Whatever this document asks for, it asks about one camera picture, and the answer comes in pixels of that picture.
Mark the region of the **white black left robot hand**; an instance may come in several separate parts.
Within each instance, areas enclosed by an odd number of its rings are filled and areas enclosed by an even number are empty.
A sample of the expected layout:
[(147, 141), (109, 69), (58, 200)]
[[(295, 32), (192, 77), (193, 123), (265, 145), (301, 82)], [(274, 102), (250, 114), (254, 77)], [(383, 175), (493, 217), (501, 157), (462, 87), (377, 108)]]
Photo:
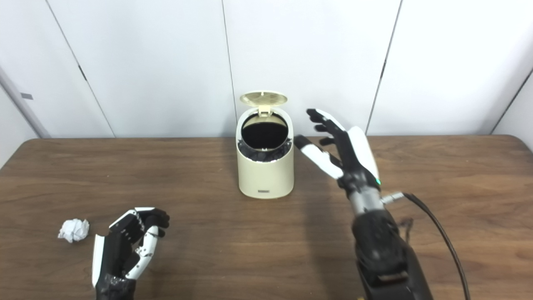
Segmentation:
[(151, 262), (170, 217), (156, 207), (134, 207), (95, 236), (92, 285), (97, 300), (133, 300), (137, 281)]

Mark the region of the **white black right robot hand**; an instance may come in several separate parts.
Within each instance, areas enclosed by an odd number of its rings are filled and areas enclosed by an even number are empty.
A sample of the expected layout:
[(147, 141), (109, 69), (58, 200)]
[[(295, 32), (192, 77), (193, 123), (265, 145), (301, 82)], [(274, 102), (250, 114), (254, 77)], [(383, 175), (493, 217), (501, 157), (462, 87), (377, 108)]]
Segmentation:
[(324, 173), (338, 182), (347, 195), (364, 188), (381, 191), (379, 172), (368, 139), (359, 127), (345, 129), (331, 114), (307, 109), (315, 131), (328, 133), (319, 144), (296, 135), (295, 146)]

